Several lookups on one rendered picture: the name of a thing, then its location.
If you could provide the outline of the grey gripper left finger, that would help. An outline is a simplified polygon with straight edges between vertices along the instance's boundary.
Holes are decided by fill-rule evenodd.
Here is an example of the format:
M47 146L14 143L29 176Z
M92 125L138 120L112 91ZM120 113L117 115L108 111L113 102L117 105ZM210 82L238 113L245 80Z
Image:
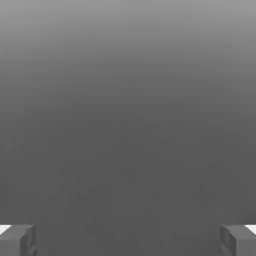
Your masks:
M0 224L0 256L38 256L37 227Z

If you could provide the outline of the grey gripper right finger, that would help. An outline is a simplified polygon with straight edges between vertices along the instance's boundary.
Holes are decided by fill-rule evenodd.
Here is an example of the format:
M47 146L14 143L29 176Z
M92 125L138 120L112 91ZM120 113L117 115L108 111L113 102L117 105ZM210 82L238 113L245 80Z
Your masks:
M256 224L221 225L220 256L256 256Z

